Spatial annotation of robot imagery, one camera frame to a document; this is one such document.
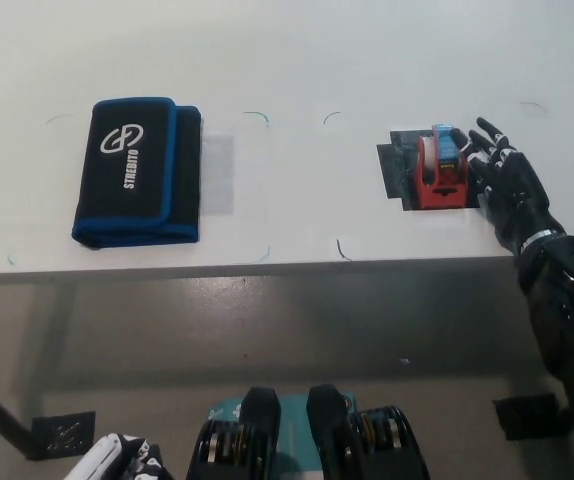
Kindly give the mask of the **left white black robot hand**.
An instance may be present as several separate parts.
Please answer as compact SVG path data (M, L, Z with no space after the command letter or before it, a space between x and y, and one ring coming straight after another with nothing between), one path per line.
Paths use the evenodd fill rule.
M111 433L101 437L65 480L170 479L158 445Z

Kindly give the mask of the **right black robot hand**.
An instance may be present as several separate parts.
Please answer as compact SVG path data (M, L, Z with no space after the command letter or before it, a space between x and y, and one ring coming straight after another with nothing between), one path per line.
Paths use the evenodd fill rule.
M532 244L565 233L551 215L546 191L525 154L506 134L479 117L478 128L464 133L450 130L450 137L467 160L484 197L487 217L499 243L514 255Z

